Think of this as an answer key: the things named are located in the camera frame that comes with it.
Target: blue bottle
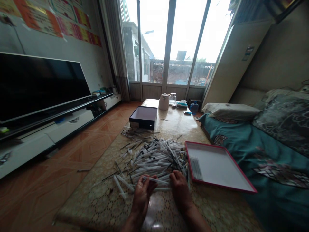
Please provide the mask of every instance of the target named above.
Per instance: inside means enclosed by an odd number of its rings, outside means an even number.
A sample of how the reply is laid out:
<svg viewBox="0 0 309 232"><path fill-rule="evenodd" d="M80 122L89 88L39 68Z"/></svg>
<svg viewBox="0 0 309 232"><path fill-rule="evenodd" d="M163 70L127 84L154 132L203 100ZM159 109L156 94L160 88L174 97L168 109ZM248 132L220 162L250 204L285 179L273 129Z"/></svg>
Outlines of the blue bottle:
<svg viewBox="0 0 309 232"><path fill-rule="evenodd" d="M199 105L194 101L194 103L191 103L190 105L190 111L193 115L196 115L197 111L199 110Z"/></svg>

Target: white kettle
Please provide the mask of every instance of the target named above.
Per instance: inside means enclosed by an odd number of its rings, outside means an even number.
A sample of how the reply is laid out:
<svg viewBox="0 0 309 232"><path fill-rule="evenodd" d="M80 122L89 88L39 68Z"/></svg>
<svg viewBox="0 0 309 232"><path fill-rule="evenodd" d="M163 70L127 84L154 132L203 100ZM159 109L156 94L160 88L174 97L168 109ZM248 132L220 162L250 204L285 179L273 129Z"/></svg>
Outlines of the white kettle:
<svg viewBox="0 0 309 232"><path fill-rule="evenodd" d="M168 110L169 98L166 93L162 94L159 100L159 109Z"/></svg>

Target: television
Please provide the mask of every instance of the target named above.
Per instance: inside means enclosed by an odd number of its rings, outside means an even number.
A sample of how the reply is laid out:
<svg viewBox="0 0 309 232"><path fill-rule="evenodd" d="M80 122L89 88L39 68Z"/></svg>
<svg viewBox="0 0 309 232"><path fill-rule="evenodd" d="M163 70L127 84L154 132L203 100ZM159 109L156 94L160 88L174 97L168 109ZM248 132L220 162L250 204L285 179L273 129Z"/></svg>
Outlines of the television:
<svg viewBox="0 0 309 232"><path fill-rule="evenodd" d="M0 53L0 123L89 96L79 62Z"/></svg>

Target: tv stand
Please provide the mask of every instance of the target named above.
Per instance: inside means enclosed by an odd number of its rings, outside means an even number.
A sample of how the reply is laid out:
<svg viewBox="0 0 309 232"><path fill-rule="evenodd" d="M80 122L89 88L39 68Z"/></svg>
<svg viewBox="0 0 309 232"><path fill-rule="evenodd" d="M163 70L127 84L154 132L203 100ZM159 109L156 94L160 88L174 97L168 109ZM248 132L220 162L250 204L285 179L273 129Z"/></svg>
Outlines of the tv stand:
<svg viewBox="0 0 309 232"><path fill-rule="evenodd" d="M0 143L0 179L35 156L59 148L120 102L121 95L111 93L45 119L31 129L9 131L9 139Z"/></svg>
<svg viewBox="0 0 309 232"><path fill-rule="evenodd" d="M88 105L91 105L95 102L101 101L103 99L108 99L113 95L112 92L109 92L99 97L89 97L74 101L65 105L55 107L50 110L32 114L30 116L11 121L5 124L0 124L0 127L7 127L10 131L0 134L0 143L8 141L12 138L25 134L29 131L32 131L42 125L55 121L57 118L61 118L64 115L73 113L81 108L85 108Z"/></svg>

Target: black box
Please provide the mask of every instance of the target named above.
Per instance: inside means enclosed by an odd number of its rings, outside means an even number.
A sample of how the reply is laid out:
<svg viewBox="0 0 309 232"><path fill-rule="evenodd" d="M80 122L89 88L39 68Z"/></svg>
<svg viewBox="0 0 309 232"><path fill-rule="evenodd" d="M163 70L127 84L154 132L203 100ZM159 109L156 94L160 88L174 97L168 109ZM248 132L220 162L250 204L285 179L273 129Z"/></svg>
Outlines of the black box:
<svg viewBox="0 0 309 232"><path fill-rule="evenodd" d="M154 130L157 114L157 107L139 106L129 118L130 127Z"/></svg>

